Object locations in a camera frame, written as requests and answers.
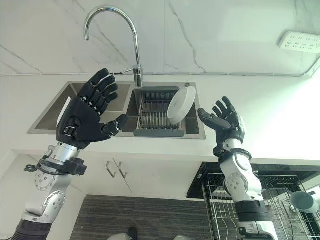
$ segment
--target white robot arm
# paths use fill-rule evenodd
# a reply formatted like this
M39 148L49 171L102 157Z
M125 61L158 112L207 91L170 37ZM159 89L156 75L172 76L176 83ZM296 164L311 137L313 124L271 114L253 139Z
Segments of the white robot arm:
M35 172L34 191L16 228L13 240L45 240L52 223L63 207L72 175L83 175L87 169L78 158L81 150L92 142L115 136L125 126L127 115L123 114L107 124L100 123L101 115L108 104L118 97L114 76L107 69L97 72L68 103L57 130L56 147L49 146L48 152L39 163L24 169Z
M216 131L217 147L213 153L219 157L220 168L225 176L224 187L235 203L239 233L244 239L278 240L275 226L269 217L262 196L262 186L252 171L251 155L242 149L245 136L243 119L227 97L225 105L217 101L214 114L198 109L201 121Z

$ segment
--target faucet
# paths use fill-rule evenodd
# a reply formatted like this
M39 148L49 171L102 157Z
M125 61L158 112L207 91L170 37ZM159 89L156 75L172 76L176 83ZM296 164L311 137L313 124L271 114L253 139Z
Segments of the faucet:
M89 12L89 14L87 15L85 22L84 22L84 35L83 35L84 40L86 40L86 41L89 40L89 26L90 26L92 19L97 14L102 13L102 12L113 12L113 13L119 14L129 24L129 26L132 30L133 38L134 38L134 50L135 50L135 57L136 57L136 65L134 65L132 69L124 71L124 73L133 71L135 85L137 87L142 87L143 78L142 78L142 67L140 65L140 54L139 54L137 30L136 30L134 23L130 19L130 17L124 11L122 11L119 8L116 8L114 6L109 6L109 5L98 6L98 7L94 8L93 10L91 10L91 12Z

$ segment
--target metal drying rack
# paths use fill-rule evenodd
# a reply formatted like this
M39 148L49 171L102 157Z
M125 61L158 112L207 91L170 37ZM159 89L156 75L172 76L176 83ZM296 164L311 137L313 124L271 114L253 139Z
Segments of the metal drying rack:
M183 137L185 122L171 124L168 108L179 90L177 86L142 87L136 137Z
M262 195L279 240L320 240L320 212L300 212L290 203L290 194L306 191L296 175L259 175ZM224 189L222 173L208 173L203 193L214 240L238 240L238 216L230 195Z
M140 105L138 124L136 129L180 129L182 130L181 122L178 124L171 124L168 119L168 108L171 99L150 99L147 100L142 96Z

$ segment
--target gray cup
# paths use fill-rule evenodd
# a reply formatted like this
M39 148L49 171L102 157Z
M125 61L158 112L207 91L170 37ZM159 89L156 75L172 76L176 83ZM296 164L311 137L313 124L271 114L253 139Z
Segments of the gray cup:
M304 191L296 191L290 197L291 204L302 212L314 214L319 209L319 204L314 198Z

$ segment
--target power strip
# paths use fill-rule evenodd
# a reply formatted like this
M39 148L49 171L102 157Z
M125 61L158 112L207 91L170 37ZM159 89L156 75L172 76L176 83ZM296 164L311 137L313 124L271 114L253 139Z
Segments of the power strip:
M320 53L320 35L288 31L279 42L281 49L305 53Z

